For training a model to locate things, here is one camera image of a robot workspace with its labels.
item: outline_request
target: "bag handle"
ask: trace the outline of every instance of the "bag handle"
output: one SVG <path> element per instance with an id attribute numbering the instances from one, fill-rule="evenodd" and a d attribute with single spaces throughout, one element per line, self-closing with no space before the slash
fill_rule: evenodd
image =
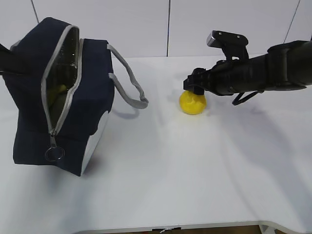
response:
<path id="1" fill-rule="evenodd" d="M 31 71 L 20 57 L 0 44 L 0 75 L 3 73 L 27 75 Z"/>
<path id="2" fill-rule="evenodd" d="M 138 83 L 138 81 L 137 81 L 135 75 L 133 74 L 129 64 L 126 62 L 126 60 L 120 55 L 120 53 L 118 53 L 118 51 L 113 46 L 111 46 L 110 44 L 107 44 L 107 49 L 110 50 L 116 56 L 116 58 L 119 60 L 119 62 L 121 62 L 122 65 L 126 68 L 127 73 L 129 75 L 129 78 L 130 78 L 130 82 L 136 87 L 136 89 L 140 93 L 140 100 L 132 99 L 131 97 L 129 97 L 126 94 L 126 91 L 123 89 L 121 83 L 119 82 L 117 77 L 114 75 L 114 73 L 109 73 L 108 74 L 109 78 L 113 80 L 116 89 L 118 90 L 118 92 L 120 93 L 122 98 L 130 106 L 137 108 L 137 109 L 145 109 L 148 105 L 148 100 L 145 97 L 144 91 L 143 91 L 142 87 L 140 86 L 140 84 Z"/>

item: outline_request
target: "white table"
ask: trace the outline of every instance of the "white table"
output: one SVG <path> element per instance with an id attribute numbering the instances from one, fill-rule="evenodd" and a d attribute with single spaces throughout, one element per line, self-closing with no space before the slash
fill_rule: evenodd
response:
<path id="1" fill-rule="evenodd" d="M 17 109 L 1 80 L 0 233 L 254 224 L 311 233 L 312 88 L 267 92 L 236 107 L 234 97 L 207 93 L 208 110 L 182 113 L 183 80 L 220 58 L 127 59 L 150 106 L 134 110 L 116 93 L 83 177 L 13 163 Z M 137 97 L 116 60 L 114 68 Z"/>

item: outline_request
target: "gray zipper trim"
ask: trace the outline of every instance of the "gray zipper trim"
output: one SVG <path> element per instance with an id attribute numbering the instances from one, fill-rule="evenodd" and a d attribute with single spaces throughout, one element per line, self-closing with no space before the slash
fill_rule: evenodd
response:
<path id="1" fill-rule="evenodd" d="M 56 135 L 57 133 L 59 133 L 60 131 L 60 128 L 62 127 L 65 119 L 66 119 L 66 116 L 68 114 L 68 110 L 70 108 L 70 104 L 72 102 L 72 99 L 73 99 L 73 94 L 75 92 L 75 90 L 77 89 L 79 83 L 80 83 L 80 80 L 81 80 L 81 54 L 82 54 L 82 44 L 83 44 L 83 41 L 80 41 L 79 43 L 81 43 L 79 45 L 79 53 L 78 53 L 78 73 L 77 73 L 77 79 L 76 79 L 76 83 L 74 84 L 74 86 L 72 88 L 70 88 L 70 90 L 68 91 L 67 93 L 67 96 L 66 96 L 66 101 L 65 101 L 65 104 L 64 104 L 64 107 L 63 107 L 63 110 L 62 110 L 62 113 L 58 119 L 58 122 L 56 124 L 56 127 L 55 129 L 53 129 L 52 127 L 52 123 L 51 123 L 51 118 L 50 118 L 50 112 L 49 112 L 49 107 L 48 107 L 48 102 L 47 102 L 47 91 L 46 91 L 46 80 L 48 78 L 48 75 L 49 75 L 49 72 L 51 70 L 51 67 L 52 67 L 52 64 L 54 62 L 54 60 L 57 58 L 58 54 L 59 54 L 59 51 L 63 45 L 63 42 L 69 32 L 69 30 L 71 30 L 72 28 L 78 28 L 76 26 L 73 26 L 73 25 L 68 25 L 62 35 L 60 36 L 59 40 L 58 40 L 58 44 L 56 45 L 55 47 L 55 50 L 51 56 L 51 59 L 50 61 L 48 62 L 45 70 L 44 70 L 44 73 L 43 73 L 43 76 L 42 76 L 42 79 L 41 79 L 41 100 L 42 100 L 42 105 L 43 105 L 43 109 L 44 109 L 44 112 L 45 112 L 45 116 L 46 116 L 46 119 L 47 119 L 47 123 L 48 123 L 48 129 L 49 129 L 49 133 L 50 134 L 54 134 Z"/>

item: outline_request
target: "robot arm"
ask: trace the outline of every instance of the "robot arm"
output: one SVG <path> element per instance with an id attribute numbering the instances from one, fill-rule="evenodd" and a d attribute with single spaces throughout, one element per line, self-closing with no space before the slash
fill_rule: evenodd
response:
<path id="1" fill-rule="evenodd" d="M 207 45 L 221 48 L 226 60 L 210 70 L 194 69 L 184 80 L 183 89 L 197 95 L 204 91 L 218 96 L 238 93 L 233 105 L 239 105 L 264 91 L 299 90 L 312 84 L 312 41 L 276 45 L 255 58 L 249 58 L 247 44 L 243 35 L 212 31 Z M 242 98 L 245 92 L 252 93 Z"/>

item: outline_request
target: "floor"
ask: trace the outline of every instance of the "floor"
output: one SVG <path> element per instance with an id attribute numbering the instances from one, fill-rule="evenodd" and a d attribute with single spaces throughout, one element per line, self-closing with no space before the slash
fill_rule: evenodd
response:
<path id="1" fill-rule="evenodd" d="M 200 229 L 184 229 L 166 231 L 166 234 L 261 234 L 259 226 L 240 226 L 225 228 L 200 228 Z M 140 233 L 124 233 L 124 234 L 159 234 L 159 232 L 140 232 Z"/>

